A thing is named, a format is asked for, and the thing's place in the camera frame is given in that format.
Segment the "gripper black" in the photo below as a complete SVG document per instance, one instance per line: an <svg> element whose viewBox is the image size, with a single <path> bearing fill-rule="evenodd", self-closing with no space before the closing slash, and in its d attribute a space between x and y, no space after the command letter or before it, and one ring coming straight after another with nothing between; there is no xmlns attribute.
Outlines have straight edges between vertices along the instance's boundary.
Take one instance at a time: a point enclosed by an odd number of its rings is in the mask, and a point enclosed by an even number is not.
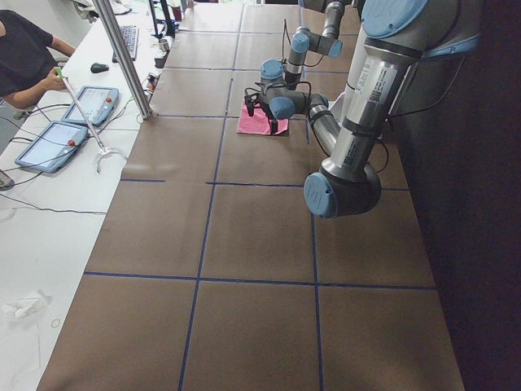
<svg viewBox="0 0 521 391"><path fill-rule="evenodd" d="M268 117L270 119L269 125L270 125L270 133L276 134L278 132L278 122L277 117L272 113L271 109L269 110Z"/></svg>

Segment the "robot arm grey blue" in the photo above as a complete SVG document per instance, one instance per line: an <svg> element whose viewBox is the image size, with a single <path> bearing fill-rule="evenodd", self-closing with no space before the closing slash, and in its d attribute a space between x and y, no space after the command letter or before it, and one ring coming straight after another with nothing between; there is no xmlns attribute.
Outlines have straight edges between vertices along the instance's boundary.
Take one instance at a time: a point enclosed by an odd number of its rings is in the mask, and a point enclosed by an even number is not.
<svg viewBox="0 0 521 391"><path fill-rule="evenodd" d="M293 34L289 55L282 60L284 81L289 90L295 90L300 82L309 51L338 58L343 48L343 43L339 40L339 30L346 1L298 1L298 4L304 9L322 13L325 23L321 34L314 33L305 26L300 26Z"/></svg>
<svg viewBox="0 0 521 391"><path fill-rule="evenodd" d="M342 45L344 1L304 1L325 16L322 33L299 27L286 62L260 68L258 100L268 117L305 115L326 159L304 182L311 213L324 218L370 211L379 201L379 177L370 153L388 114L396 108L417 63L462 55L479 40L481 1L366 1L345 91L333 103L321 94L299 92L306 55L332 58Z"/></svg>

